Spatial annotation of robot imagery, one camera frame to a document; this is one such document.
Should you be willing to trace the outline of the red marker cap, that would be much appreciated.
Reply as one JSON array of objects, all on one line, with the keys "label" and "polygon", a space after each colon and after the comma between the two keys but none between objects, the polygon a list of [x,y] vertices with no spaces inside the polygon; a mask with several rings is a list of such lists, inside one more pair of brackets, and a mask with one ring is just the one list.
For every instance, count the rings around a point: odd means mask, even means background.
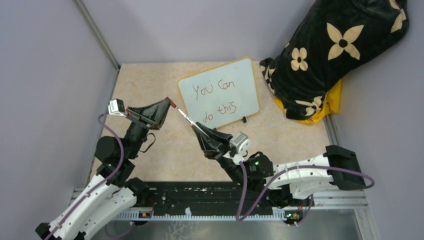
[{"label": "red marker cap", "polygon": [[177,108],[177,105],[172,100],[169,101],[169,105],[174,109]]}]

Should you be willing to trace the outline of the white marker pen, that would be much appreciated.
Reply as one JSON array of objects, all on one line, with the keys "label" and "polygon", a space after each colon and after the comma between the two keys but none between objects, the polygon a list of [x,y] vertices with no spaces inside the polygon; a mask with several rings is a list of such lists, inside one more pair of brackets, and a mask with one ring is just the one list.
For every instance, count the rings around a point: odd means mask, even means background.
[{"label": "white marker pen", "polygon": [[197,124],[186,114],[183,110],[181,110],[179,107],[176,108],[180,114],[184,117],[185,120],[187,120],[192,126],[197,127]]}]

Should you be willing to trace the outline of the yellow framed whiteboard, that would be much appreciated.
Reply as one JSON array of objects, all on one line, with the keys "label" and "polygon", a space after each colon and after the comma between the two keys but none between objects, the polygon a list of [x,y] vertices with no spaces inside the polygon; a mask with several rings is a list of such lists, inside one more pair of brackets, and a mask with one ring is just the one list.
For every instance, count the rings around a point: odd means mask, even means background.
[{"label": "yellow framed whiteboard", "polygon": [[244,57],[178,81],[186,115],[219,128],[259,112],[253,61]]}]

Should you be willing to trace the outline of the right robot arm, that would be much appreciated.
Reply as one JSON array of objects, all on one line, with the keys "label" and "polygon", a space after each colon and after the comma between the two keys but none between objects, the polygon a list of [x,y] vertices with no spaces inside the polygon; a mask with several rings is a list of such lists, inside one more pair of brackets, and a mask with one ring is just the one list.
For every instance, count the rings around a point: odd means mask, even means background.
[{"label": "right robot arm", "polygon": [[287,206],[314,193],[339,189],[356,191],[367,188],[355,152],[328,145],[315,157],[289,163],[272,163],[258,151],[245,158],[251,141],[243,132],[233,136],[196,122],[191,124],[203,155],[215,160],[230,179],[250,191],[282,190]]}]

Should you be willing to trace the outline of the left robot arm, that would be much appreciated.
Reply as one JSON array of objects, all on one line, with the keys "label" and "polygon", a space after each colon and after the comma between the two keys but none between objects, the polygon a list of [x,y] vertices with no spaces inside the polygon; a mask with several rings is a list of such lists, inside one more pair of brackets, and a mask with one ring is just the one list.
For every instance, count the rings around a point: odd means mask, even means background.
[{"label": "left robot arm", "polygon": [[[101,162],[94,177],[78,197],[56,219],[40,223],[35,232],[42,240],[90,240],[122,211],[144,207],[149,203],[149,186],[141,179],[129,178],[134,164],[153,130],[159,130],[170,107],[175,104],[164,99],[142,107],[125,107],[123,100],[109,101],[107,111],[97,121],[110,136],[101,137],[94,156]],[[119,137],[102,118],[107,115],[130,120],[124,137]]]}]

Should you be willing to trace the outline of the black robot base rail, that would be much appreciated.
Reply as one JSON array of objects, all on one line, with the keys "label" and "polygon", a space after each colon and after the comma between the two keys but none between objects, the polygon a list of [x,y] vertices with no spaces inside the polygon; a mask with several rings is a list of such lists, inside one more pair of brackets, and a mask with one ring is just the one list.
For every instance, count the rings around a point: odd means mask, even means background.
[{"label": "black robot base rail", "polygon": [[[116,219],[143,225],[148,221],[234,221],[242,186],[229,182],[151,181],[142,203],[124,210]],[[294,199],[288,187],[246,193],[242,214],[246,221],[284,221],[293,224],[308,213],[314,201]]]}]

